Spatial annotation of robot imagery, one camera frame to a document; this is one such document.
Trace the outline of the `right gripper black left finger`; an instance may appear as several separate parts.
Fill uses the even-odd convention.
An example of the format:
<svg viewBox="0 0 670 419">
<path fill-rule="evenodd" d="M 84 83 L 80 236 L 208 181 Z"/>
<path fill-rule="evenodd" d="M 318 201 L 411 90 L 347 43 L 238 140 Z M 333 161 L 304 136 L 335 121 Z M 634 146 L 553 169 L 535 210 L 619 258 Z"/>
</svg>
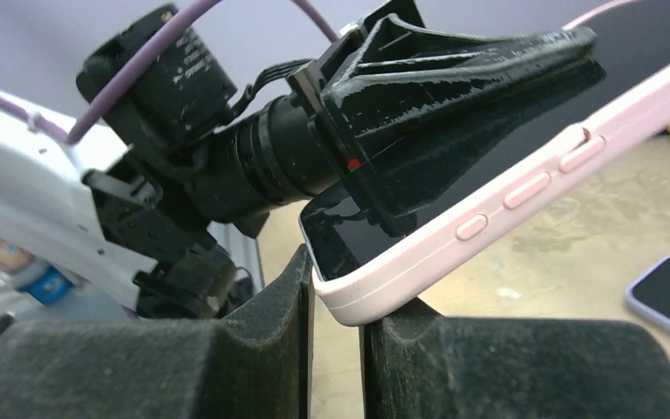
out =
<svg viewBox="0 0 670 419">
<path fill-rule="evenodd" d="M 223 319 L 20 322 L 0 335 L 0 418 L 306 418 L 311 259 Z"/>
</svg>

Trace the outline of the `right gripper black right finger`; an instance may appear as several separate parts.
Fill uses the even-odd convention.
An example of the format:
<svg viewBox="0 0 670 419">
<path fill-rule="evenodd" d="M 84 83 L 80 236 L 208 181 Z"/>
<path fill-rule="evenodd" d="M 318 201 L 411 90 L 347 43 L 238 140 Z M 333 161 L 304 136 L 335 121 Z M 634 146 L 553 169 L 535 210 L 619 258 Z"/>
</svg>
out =
<svg viewBox="0 0 670 419">
<path fill-rule="evenodd" d="M 446 317 L 362 326 L 368 418 L 670 418 L 670 360 L 619 320 Z"/>
</svg>

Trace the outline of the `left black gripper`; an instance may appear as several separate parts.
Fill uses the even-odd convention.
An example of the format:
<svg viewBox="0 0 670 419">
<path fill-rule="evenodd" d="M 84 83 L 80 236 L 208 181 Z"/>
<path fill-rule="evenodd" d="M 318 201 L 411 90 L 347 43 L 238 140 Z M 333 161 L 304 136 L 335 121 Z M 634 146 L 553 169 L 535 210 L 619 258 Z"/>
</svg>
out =
<svg viewBox="0 0 670 419">
<path fill-rule="evenodd" d="M 597 38 L 584 26 L 498 38 L 446 33 L 425 28 L 412 1 L 384 3 L 289 76 L 285 201 L 311 199 L 351 161 L 481 106 L 358 171 L 358 184 L 372 186 L 359 193 L 360 221 L 428 222 L 580 120 L 606 78 L 601 65 L 583 63 Z"/>
</svg>

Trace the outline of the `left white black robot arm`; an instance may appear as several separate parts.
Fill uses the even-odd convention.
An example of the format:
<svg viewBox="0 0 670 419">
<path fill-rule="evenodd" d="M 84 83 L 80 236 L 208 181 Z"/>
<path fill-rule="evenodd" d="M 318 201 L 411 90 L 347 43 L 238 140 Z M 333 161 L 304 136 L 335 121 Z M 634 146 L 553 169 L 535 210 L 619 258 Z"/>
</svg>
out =
<svg viewBox="0 0 670 419">
<path fill-rule="evenodd" d="M 413 2 L 389 1 L 239 93 L 192 26 L 211 6 L 162 5 L 93 52 L 70 129 L 0 94 L 0 265 L 18 286 L 51 264 L 142 318 L 220 318 L 237 270 L 211 223 L 254 237 L 404 134 L 576 74 L 597 41 L 581 23 L 430 31 Z"/>
</svg>

